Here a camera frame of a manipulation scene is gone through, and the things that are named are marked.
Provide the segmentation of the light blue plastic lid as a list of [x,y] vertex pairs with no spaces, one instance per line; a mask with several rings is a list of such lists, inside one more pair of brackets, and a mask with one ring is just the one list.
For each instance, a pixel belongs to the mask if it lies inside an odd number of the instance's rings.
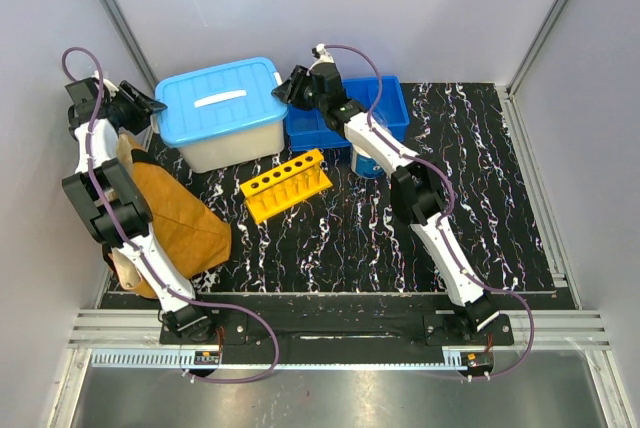
[[254,57],[162,80],[155,98],[163,142],[180,148],[283,120],[288,108],[272,91],[280,85],[274,63]]

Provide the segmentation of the white plastic bin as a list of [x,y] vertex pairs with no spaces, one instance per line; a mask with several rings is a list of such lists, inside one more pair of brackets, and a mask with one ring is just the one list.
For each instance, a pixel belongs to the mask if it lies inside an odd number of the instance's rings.
[[280,120],[198,141],[178,151],[193,172],[205,173],[278,154],[284,145],[284,122]]

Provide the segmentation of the yellow test tube rack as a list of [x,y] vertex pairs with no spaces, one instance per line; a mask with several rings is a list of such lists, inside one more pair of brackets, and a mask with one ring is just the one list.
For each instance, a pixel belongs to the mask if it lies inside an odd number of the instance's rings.
[[245,205],[256,224],[332,187],[322,169],[324,156],[308,151],[240,185]]

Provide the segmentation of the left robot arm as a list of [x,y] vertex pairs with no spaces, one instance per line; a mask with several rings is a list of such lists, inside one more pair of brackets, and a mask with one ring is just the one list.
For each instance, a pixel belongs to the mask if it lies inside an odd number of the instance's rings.
[[197,305],[194,288],[161,247],[152,211],[132,176],[117,158],[122,129],[139,133],[166,109],[130,83],[114,86],[97,75],[65,86],[72,105],[69,130],[79,144],[75,173],[62,188],[90,235],[133,265],[159,299],[165,331],[185,343],[215,336],[217,321]]

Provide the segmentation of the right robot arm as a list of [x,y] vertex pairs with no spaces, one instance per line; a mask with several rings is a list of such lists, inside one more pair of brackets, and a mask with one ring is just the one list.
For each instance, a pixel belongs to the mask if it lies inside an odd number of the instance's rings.
[[454,239],[448,220],[452,207],[445,204],[454,195],[444,173],[393,137],[363,104],[350,98],[333,62],[295,66],[272,95],[295,109],[319,112],[330,130],[380,166],[391,183],[393,214],[418,235],[445,282],[457,316],[456,335],[468,344],[486,337],[499,311]]

